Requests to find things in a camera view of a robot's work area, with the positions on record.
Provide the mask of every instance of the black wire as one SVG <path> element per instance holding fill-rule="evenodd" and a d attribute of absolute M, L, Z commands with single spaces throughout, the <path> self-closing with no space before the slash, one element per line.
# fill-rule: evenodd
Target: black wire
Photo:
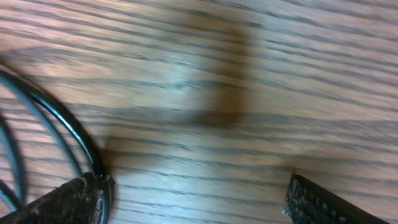
<path fill-rule="evenodd" d="M 64 147 L 63 142 L 65 142 L 59 132 L 55 129 L 53 124 L 45 116 L 45 114 L 37 108 L 34 100 L 39 105 L 47 109 L 51 114 L 53 114 L 57 120 L 59 120 L 70 134 L 79 143 L 83 151 L 85 152 L 93 172 L 97 176 L 105 177 L 107 175 L 104 164 L 101 161 L 100 152 L 91 136 L 85 131 L 83 126 L 74 117 L 74 115 L 69 112 L 69 110 L 56 100 L 51 95 L 40 90 L 39 88 L 27 83 L 26 81 L 15 77 L 5 71 L 0 70 L 0 82 L 3 82 L 10 90 L 12 90 L 25 105 L 30 109 L 36 116 L 39 117 L 40 121 L 44 126 L 49 128 L 51 134 L 59 140 L 63 150 L 67 153 L 68 157 L 72 161 L 72 164 L 76 172 L 81 172 L 80 167 L 72 154 L 69 147 Z M 109 211 L 111 209 L 111 191 L 108 184 L 103 184 L 103 199 L 101 201 L 101 214 L 98 220 L 99 224 L 105 224 L 109 219 Z"/>
<path fill-rule="evenodd" d="M 8 200 L 9 203 L 7 203 L 8 205 L 12 203 L 12 208 L 10 209 L 12 211 L 15 211 L 16 209 L 21 208 L 20 206 L 21 204 L 24 205 L 26 203 L 26 194 L 27 194 L 26 171 L 21 151 L 19 150 L 18 147 L 18 143 L 14 139 L 11 130 L 9 129 L 6 121 L 1 116 L 1 114 L 0 114 L 0 142 L 2 142 L 4 150 L 6 151 L 8 161 L 10 162 L 10 166 L 12 168 L 14 181 L 16 183 L 14 190 L 14 198 L 17 198 L 19 203 L 16 204 L 13 198 L 10 198 L 10 200 Z M 5 183 L 0 184 L 0 194 L 9 195 L 8 187 L 5 185 L 7 187 L 5 188 L 2 185 L 5 185 Z"/>
<path fill-rule="evenodd" d="M 21 200 L 17 198 L 15 193 L 1 180 L 0 180 L 0 197 L 12 211 L 21 209 L 23 206 Z"/>
<path fill-rule="evenodd" d="M 64 140 L 62 135 L 58 132 L 53 123 L 45 115 L 45 113 L 40 110 L 40 108 L 32 101 L 29 92 L 26 90 L 27 84 L 21 81 L 20 78 L 11 75 L 5 71 L 0 71 L 0 83 L 3 83 L 9 90 L 11 90 L 18 98 L 25 104 L 25 106 L 36 115 L 43 126 L 45 126 L 50 134 L 55 138 L 60 147 L 63 149 L 68 158 L 72 161 L 72 166 L 77 175 L 82 174 L 79 163 L 76 157 L 73 155 L 68 143 Z"/>

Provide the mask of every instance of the black plastic object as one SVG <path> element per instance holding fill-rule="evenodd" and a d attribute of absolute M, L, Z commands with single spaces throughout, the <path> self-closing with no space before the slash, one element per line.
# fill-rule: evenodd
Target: black plastic object
<path fill-rule="evenodd" d="M 91 136 L 85 131 L 83 126 L 79 123 L 79 121 L 72 115 L 71 112 L 57 99 L 46 93 L 45 91 L 41 90 L 40 88 L 33 86 L 31 83 L 15 76 L 11 75 L 13 73 L 7 68 L 4 70 L 0 70 L 0 83 L 5 85 L 10 91 L 12 91 L 22 102 L 25 106 L 30 109 L 30 112 L 33 115 L 36 115 L 43 126 L 45 126 L 53 138 L 58 142 L 60 147 L 63 149 L 67 157 L 70 159 L 71 164 L 76 172 L 76 175 L 81 175 L 80 166 L 72 153 L 72 150 L 69 148 L 68 144 L 62 138 L 62 135 L 56 129 L 56 127 L 52 124 L 51 120 L 48 119 L 47 115 L 40 109 L 39 105 L 49 111 L 74 137 L 77 143 L 81 146 L 86 157 L 91 165 L 93 171 L 93 178 L 97 182 L 103 182 L 103 180 L 111 180 L 110 176 L 105 169 L 105 166 L 101 160 L 100 152 L 95 144 L 94 140 Z M 11 130 L 7 126 L 4 118 L 0 116 L 0 141 L 2 142 L 6 154 L 10 160 L 10 165 L 12 167 L 12 173 L 14 175 L 14 179 L 16 182 L 16 189 L 13 192 L 4 182 L 0 180 L 0 197 L 7 203 L 11 210 L 16 211 L 13 215 L 24 216 L 24 212 L 26 209 L 31 208 L 24 208 L 25 201 L 26 201 L 26 192 L 27 192 L 27 184 L 26 184 L 26 176 L 25 176 L 25 169 L 22 156 L 20 154 L 18 143 L 13 138 Z M 109 219 L 109 211 L 111 209 L 111 191 L 113 183 L 111 181 L 107 181 L 108 184 L 101 184 L 101 198 L 100 200 L 100 212 L 98 217 L 98 224 L 106 224 Z M 58 190 L 52 192 L 52 198 L 57 198 L 59 200 L 63 200 L 62 197 L 54 197 L 54 194 L 62 193 L 64 191 Z M 88 210 L 71 210 L 71 208 L 66 207 L 59 207 L 57 212 L 53 213 L 53 217 L 64 217 L 63 212 L 64 210 L 75 211 L 76 213 L 69 213 L 68 215 L 81 217 L 82 215 L 92 215 L 92 214 L 82 214 L 78 212 L 88 212 Z M 52 219 L 53 222 L 50 223 L 64 223 L 65 219 L 55 221 Z"/>
<path fill-rule="evenodd" d="M 0 223 L 96 223 L 100 214 L 100 200 L 103 200 L 103 185 L 111 183 L 109 177 L 84 173 L 21 210 L 2 217 Z"/>
<path fill-rule="evenodd" d="M 386 224 L 323 187 L 293 175 L 285 213 L 294 224 Z"/>

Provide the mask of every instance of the hardwood surface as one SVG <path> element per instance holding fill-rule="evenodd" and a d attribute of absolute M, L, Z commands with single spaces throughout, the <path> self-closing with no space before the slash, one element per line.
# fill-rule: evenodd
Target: hardwood surface
<path fill-rule="evenodd" d="M 5 0 L 0 61 L 105 148 L 110 223 L 291 223 L 294 169 L 398 223 L 397 0 Z M 75 175 L 0 93 L 33 200 Z"/>

